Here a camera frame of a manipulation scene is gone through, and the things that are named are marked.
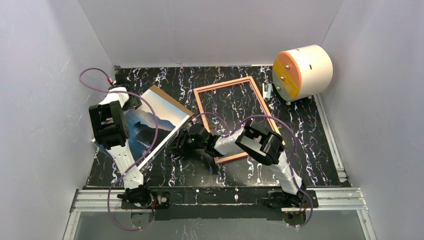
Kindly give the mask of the pink wooden picture frame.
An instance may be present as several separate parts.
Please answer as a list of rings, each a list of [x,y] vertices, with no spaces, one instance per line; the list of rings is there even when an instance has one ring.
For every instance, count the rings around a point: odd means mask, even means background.
[[[265,115],[271,116],[271,112],[269,111],[266,102],[263,100],[263,96],[262,96],[259,88],[257,87],[254,79],[251,76],[194,88],[193,93],[194,93],[194,96],[195,96],[195,99],[196,99],[196,103],[197,103],[199,112],[201,114],[205,112],[204,108],[202,106],[200,96],[199,96],[200,93],[209,92],[209,91],[212,91],[212,90],[222,89],[222,88],[231,87],[231,86],[234,86],[234,85],[239,85],[239,84],[244,84],[244,83],[248,83],[251,86],[253,93],[254,93],[254,96],[255,96],[256,100],[258,101],[263,113]],[[248,157],[248,154],[245,153],[245,152],[242,152],[242,153],[233,154],[233,155],[230,155],[230,156],[225,156],[225,157],[222,157],[222,158],[214,157],[213,159],[214,159],[214,162],[215,162],[216,165],[221,165],[221,164],[225,164],[225,163],[228,163],[228,162],[237,161],[239,159],[246,158],[246,157]]]

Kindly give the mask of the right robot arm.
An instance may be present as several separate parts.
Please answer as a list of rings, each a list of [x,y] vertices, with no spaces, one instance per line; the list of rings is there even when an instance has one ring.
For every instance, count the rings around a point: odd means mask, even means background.
[[[282,136],[253,120],[233,133],[214,135],[201,123],[178,132],[168,149],[176,156],[187,156],[194,150],[204,150],[213,158],[224,157],[242,150],[258,163],[268,166],[278,180],[281,191],[275,191],[265,199],[269,208],[302,207],[306,186],[293,170],[283,145]]]

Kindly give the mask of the brown cardboard backing board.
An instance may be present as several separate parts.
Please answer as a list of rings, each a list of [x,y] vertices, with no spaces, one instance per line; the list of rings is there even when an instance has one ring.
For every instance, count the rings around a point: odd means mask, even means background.
[[[183,115],[193,116],[190,110],[156,85],[151,86],[141,97],[145,102],[135,110],[137,118],[142,112],[151,113],[155,122],[158,121],[157,118],[172,121]]]

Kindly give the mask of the landscape photo print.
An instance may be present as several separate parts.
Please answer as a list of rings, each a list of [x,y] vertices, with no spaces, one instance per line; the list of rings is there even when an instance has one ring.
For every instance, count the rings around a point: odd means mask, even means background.
[[[135,164],[141,168],[193,116],[181,103],[156,86],[142,95],[124,87],[109,90],[88,109],[94,143],[121,171]]]

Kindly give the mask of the clear acrylic sheet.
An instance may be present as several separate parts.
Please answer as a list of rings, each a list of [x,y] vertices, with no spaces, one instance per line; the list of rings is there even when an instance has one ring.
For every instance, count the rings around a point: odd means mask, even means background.
[[[138,165],[141,172],[155,159],[161,158],[162,152],[175,139],[190,117],[191,115],[184,114],[171,121],[157,117],[155,121],[151,113],[143,111],[142,115],[131,124],[135,135],[131,136],[130,149],[135,160],[138,160],[153,145],[151,152]]]

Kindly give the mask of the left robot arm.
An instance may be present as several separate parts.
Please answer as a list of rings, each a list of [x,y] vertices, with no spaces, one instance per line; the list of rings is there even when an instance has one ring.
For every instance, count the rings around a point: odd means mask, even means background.
[[[94,139],[112,157],[122,176],[125,192],[117,197],[136,207],[149,208],[153,197],[135,165],[130,150],[130,127],[125,117],[126,111],[142,105],[141,100],[126,93],[123,81],[113,81],[109,76],[106,79],[110,84],[106,97],[88,109]]]

